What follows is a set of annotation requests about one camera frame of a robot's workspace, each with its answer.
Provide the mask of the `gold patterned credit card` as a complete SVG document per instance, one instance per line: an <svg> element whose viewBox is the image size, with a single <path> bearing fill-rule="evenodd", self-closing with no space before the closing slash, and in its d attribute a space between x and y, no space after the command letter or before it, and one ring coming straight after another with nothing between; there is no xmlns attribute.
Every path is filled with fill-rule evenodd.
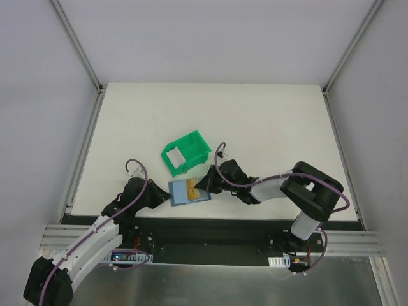
<svg viewBox="0 0 408 306"><path fill-rule="evenodd" d="M198 178L190 178L186 180L187 186L187 197L189 201L197 200L200 198L200 190L195 188L195 185L198 183Z"/></svg>

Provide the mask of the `blue leather card holder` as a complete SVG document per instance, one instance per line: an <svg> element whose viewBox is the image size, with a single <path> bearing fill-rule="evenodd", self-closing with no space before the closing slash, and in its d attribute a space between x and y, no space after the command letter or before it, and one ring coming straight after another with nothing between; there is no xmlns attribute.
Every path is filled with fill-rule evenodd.
<svg viewBox="0 0 408 306"><path fill-rule="evenodd" d="M209 192L200 190L200 198L197 200L189 201L187 197L186 180L175 180L168 183L169 192L171 194L170 203L172 207L190 205L194 203L210 201L211 194Z"/></svg>

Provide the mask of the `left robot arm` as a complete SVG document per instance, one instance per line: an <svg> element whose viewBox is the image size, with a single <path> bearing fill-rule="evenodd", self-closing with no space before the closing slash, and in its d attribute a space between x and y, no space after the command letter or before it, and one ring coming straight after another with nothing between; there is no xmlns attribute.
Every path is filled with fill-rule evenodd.
<svg viewBox="0 0 408 306"><path fill-rule="evenodd" d="M24 299L32 305L69 305L79 284L108 253L133 244L136 213L170 198L151 178L129 179L83 235L53 258L42 256L33 263Z"/></svg>

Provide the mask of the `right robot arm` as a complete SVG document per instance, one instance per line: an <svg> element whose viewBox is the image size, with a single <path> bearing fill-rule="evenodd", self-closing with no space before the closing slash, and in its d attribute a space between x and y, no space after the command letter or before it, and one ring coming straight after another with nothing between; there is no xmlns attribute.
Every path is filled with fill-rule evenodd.
<svg viewBox="0 0 408 306"><path fill-rule="evenodd" d="M247 205L280 198L291 200L300 213L286 234L274 238L274 244L292 256L309 245L315 229L335 212L344 191L337 180L303 161L288 173L263 179L248 176L234 159L212 165L195 188L212 194L228 191Z"/></svg>

